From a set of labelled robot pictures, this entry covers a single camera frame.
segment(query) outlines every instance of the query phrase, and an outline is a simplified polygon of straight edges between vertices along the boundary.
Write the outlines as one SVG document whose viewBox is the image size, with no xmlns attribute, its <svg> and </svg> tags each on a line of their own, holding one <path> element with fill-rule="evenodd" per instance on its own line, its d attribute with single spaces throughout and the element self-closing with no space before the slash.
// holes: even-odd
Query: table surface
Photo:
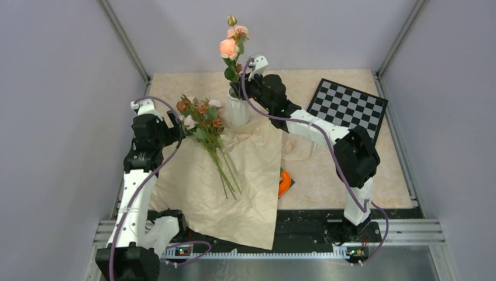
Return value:
<svg viewBox="0 0 496 281">
<path fill-rule="evenodd" d="M 269 73 L 281 76 L 288 98 L 304 109 L 308 107 L 322 78 L 378 95 L 370 69 L 281 70 L 266 71 L 265 74 Z M 228 88 L 228 81 L 221 72 L 160 73 L 153 76 L 150 95 L 163 98 L 174 105 L 183 94 L 216 98 L 227 103 Z M 250 110 L 250 119 L 254 118 L 263 117 Z M 381 126 L 376 149 L 381 163 L 372 185 L 371 199 L 383 208 L 411 208 L 412 202 L 386 118 Z M 314 146 L 308 139 L 284 132 L 282 152 L 283 159 L 291 160 L 282 160 L 281 165 L 295 184 L 279 199 L 279 209 L 345 207 L 346 190 L 337 177 L 326 147 Z"/>
</svg>

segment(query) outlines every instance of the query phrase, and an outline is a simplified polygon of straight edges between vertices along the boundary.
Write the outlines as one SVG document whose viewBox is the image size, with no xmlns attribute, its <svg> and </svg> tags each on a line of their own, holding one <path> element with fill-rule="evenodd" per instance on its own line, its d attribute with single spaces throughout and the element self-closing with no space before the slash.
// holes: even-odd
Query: gray wall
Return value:
<svg viewBox="0 0 496 281">
<path fill-rule="evenodd" d="M 416 0 L 111 0 L 149 73 L 223 71 L 227 16 L 271 69 L 379 68 Z"/>
<path fill-rule="evenodd" d="M 96 1 L 0 1 L 2 280 L 80 280 L 143 83 Z"/>
<path fill-rule="evenodd" d="M 431 1 L 385 76 L 418 191 L 462 280 L 494 280 L 496 2 Z"/>
</svg>

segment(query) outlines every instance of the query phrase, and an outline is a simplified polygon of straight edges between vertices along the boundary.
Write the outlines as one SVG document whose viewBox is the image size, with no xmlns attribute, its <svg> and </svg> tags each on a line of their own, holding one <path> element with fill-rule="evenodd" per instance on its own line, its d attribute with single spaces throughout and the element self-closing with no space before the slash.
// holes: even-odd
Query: peach rose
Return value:
<svg viewBox="0 0 496 281">
<path fill-rule="evenodd" d="M 216 128 L 220 128 L 222 126 L 222 120 L 220 118 L 214 119 L 212 125 Z"/>
<path fill-rule="evenodd" d="M 200 114 L 205 114 L 206 111 L 208 110 L 208 104 L 201 104 L 201 105 L 199 105 L 198 108 L 197 108 L 197 110 L 198 110 L 198 112 Z"/>
<path fill-rule="evenodd" d="M 185 110 L 187 106 L 188 104 L 185 101 L 180 101 L 175 105 L 175 107 L 177 107 L 177 110 L 179 111 Z"/>
<path fill-rule="evenodd" d="M 227 38 L 232 38 L 235 35 L 237 37 L 240 37 L 241 34 L 243 34 L 243 33 L 246 35 L 246 39 L 250 39 L 250 31 L 248 30 L 248 28 L 246 28 L 245 26 L 242 26 L 242 25 L 234 25 L 233 28 L 228 29 Z"/>
<path fill-rule="evenodd" d="M 224 59 L 234 60 L 239 52 L 239 47 L 236 45 L 236 41 L 230 38 L 221 42 L 219 45 L 219 51 L 221 53 L 221 57 Z"/>
</svg>

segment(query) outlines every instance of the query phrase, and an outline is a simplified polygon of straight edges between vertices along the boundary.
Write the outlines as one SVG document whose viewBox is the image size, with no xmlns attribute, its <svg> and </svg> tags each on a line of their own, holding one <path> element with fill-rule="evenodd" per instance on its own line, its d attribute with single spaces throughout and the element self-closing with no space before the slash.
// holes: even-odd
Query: orange object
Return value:
<svg viewBox="0 0 496 281">
<path fill-rule="evenodd" d="M 281 171 L 281 178 L 282 178 L 282 181 L 279 184 L 279 196 L 278 196 L 278 198 L 281 198 L 281 196 L 283 196 L 283 194 L 286 193 L 286 191 L 288 191 L 288 189 L 290 189 L 290 186 L 291 186 L 291 176 L 290 176 L 290 174 L 288 174 L 288 172 L 286 172 L 285 170 L 282 170 Z"/>
</svg>

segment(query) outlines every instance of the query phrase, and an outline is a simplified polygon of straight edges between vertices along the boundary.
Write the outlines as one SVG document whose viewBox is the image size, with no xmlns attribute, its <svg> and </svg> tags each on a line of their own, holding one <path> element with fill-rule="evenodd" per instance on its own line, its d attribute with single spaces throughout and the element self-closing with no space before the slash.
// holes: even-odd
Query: checkerboard pattern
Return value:
<svg viewBox="0 0 496 281">
<path fill-rule="evenodd" d="M 338 126 L 367 129 L 377 141 L 386 112 L 387 100 L 322 79 L 307 111 Z"/>
</svg>

